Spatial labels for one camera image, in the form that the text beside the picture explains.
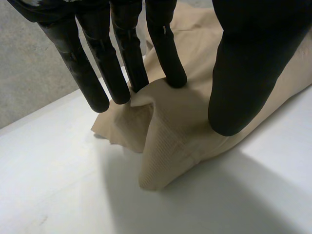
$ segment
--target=crumpled fabric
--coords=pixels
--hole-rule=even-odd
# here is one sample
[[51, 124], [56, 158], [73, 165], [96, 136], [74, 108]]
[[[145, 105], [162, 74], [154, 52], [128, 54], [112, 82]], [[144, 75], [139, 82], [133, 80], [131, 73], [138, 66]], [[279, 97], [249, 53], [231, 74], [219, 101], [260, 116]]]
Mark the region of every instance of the crumpled fabric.
[[212, 71], [222, 28], [212, 8], [193, 8], [179, 3], [171, 24], [176, 47], [188, 76], [181, 89], [164, 80], [153, 44], [147, 38], [144, 60], [150, 84], [131, 101], [99, 114], [92, 130], [112, 144], [142, 154], [139, 185], [161, 190], [200, 162], [231, 149], [291, 96], [312, 84], [312, 31], [278, 78], [259, 114], [241, 132], [226, 137], [214, 132], [207, 110]]

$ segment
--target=gray wall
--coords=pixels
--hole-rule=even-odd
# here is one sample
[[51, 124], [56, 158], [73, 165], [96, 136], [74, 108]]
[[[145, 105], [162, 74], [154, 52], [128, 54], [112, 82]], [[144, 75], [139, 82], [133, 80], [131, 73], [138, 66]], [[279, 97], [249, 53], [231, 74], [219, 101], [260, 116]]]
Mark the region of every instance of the gray wall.
[[[183, 0], [197, 7], [211, 7], [211, 0]], [[137, 28], [145, 54], [141, 14]], [[111, 35], [113, 45], [116, 40]], [[80, 37], [96, 74], [99, 70]], [[0, 128], [65, 96], [78, 87], [56, 48], [35, 23], [28, 22], [7, 1], [0, 1]]]

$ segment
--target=black rubber fingertip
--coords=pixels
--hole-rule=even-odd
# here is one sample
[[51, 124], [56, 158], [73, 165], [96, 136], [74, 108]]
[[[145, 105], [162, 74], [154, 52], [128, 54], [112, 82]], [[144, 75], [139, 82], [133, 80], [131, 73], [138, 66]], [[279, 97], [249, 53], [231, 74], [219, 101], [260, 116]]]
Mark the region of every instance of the black rubber fingertip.
[[81, 91], [92, 110], [97, 113], [103, 113], [108, 110], [109, 99], [106, 96], [102, 86], [83, 87]]
[[126, 104], [130, 101], [130, 91], [129, 89], [124, 90], [112, 97], [113, 101], [118, 105]]

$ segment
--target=ribbed fabric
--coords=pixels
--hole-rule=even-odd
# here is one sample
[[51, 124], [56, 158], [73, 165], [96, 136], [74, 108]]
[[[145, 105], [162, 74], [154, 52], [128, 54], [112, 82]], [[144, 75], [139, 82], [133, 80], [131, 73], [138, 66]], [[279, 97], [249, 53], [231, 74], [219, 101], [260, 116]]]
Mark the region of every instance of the ribbed fabric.
[[225, 137], [208, 124], [212, 71], [222, 28], [213, 9], [178, 4], [171, 24], [175, 43], [188, 76], [182, 89], [164, 79], [151, 39], [145, 67], [150, 84], [132, 94], [131, 103], [100, 114], [92, 130], [135, 152], [143, 152], [139, 185], [160, 190], [196, 164], [239, 143], [288, 98], [312, 84], [312, 31], [278, 78], [259, 114], [240, 133]]

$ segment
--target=beige fabric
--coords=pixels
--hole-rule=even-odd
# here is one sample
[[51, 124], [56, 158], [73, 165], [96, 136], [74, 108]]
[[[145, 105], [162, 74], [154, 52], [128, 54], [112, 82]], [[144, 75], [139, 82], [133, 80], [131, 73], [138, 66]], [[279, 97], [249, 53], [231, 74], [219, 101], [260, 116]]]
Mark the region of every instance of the beige fabric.
[[150, 85], [132, 94], [131, 103], [111, 102], [92, 130], [135, 152], [143, 152], [139, 185], [160, 190], [196, 164], [235, 146], [288, 98], [312, 83], [312, 32], [299, 46], [261, 112], [239, 134], [224, 137], [208, 124], [212, 70], [222, 28], [213, 9], [178, 4], [172, 29], [188, 76], [187, 87], [172, 89], [161, 79], [151, 39], [145, 66]]

